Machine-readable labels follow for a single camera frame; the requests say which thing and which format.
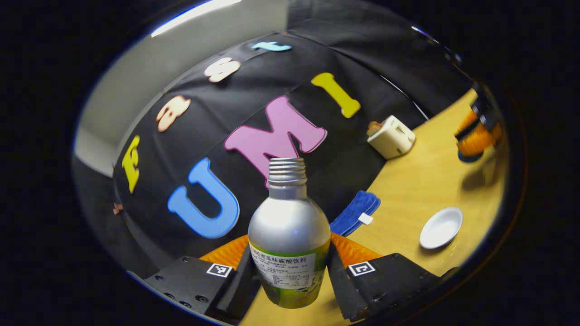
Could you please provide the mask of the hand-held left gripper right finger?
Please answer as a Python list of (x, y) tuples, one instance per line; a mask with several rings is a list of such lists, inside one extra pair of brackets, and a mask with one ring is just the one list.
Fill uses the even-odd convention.
[(331, 234), (327, 269), (340, 312), (351, 322), (393, 316), (457, 271), (450, 268), (436, 276), (400, 253), (379, 254), (336, 233)]

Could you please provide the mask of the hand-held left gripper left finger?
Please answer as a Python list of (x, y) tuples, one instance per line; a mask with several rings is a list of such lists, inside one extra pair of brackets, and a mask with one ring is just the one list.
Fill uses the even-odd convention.
[(247, 235), (200, 258), (182, 256), (144, 283), (174, 305), (208, 320), (242, 320), (261, 287)]

